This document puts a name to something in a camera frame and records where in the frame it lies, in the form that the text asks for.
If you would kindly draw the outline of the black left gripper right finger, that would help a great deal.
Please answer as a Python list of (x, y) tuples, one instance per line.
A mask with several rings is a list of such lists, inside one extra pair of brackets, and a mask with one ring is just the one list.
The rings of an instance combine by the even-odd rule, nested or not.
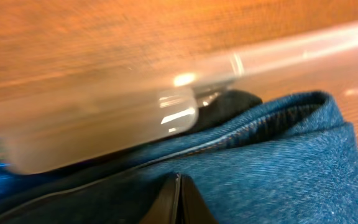
[(181, 177), (178, 224), (218, 224), (189, 175)]

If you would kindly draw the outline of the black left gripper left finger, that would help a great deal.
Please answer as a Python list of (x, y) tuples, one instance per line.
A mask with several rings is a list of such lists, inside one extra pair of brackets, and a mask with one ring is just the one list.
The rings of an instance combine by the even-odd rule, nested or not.
[(140, 224), (176, 224), (181, 175), (170, 174)]

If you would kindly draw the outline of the blue denim cloth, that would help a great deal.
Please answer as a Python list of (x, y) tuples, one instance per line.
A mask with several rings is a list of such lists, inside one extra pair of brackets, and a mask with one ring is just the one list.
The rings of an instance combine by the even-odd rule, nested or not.
[(232, 91), (190, 131), (54, 172), (14, 176), (0, 223), (140, 223), (170, 174), (218, 223), (358, 223), (358, 149), (334, 98)]

